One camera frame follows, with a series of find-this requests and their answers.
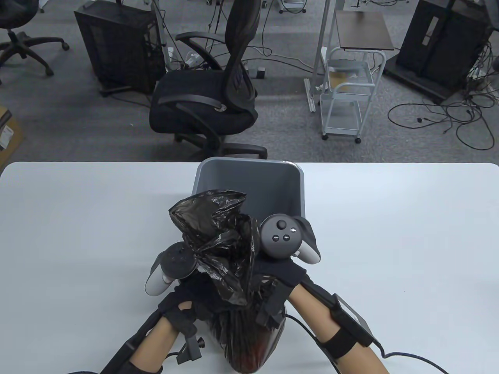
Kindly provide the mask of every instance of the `vr controller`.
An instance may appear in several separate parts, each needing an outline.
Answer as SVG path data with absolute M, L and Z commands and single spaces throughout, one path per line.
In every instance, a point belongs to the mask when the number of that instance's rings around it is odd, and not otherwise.
M 260 237 L 260 248 L 270 257 L 295 256 L 311 265 L 320 261 L 312 226 L 303 217 L 273 214 L 260 225 Z M 197 267 L 192 250 L 183 242 L 174 243 L 156 257 L 145 291 L 150 296 L 159 296 L 176 279 L 187 278 Z

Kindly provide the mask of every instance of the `white table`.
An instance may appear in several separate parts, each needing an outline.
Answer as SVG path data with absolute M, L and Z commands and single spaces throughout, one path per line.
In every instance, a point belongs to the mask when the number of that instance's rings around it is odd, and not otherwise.
M 17 163 L 0 177 L 3 373 L 99 372 L 155 309 L 144 292 L 158 252 L 180 239 L 170 208 L 197 164 Z M 499 367 L 499 169 L 487 164 L 302 164 L 322 261 L 387 351 L 451 374 Z M 229 373 L 206 331 L 203 358 L 165 373 Z M 179 348 L 183 339 L 178 339 Z M 391 358 L 392 374 L 436 369 Z M 288 321 L 260 373 L 333 373 Z

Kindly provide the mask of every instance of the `chair backrest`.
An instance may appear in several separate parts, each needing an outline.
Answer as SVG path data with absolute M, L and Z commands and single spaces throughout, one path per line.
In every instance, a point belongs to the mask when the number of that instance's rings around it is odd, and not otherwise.
M 231 56 L 224 72 L 224 98 L 235 110 L 254 110 L 255 90 L 246 69 L 241 64 L 249 42 L 256 35 L 260 21 L 261 0 L 234 0 L 225 30 L 225 43 Z
M 38 0 L 0 0 L 0 28 L 24 26 L 38 12 Z

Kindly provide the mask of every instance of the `cardboard box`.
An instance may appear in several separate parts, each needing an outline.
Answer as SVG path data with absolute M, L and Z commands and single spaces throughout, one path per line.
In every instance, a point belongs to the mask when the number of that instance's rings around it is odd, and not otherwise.
M 0 171 L 23 139 L 22 130 L 10 110 L 0 106 Z

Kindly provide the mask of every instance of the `gray trash bin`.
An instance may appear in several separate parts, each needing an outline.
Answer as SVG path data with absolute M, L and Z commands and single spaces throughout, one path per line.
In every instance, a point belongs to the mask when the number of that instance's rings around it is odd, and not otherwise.
M 242 212 L 260 222 L 276 213 L 305 217 L 302 169 L 287 161 L 212 157 L 199 166 L 193 194 L 231 189 L 247 194 Z

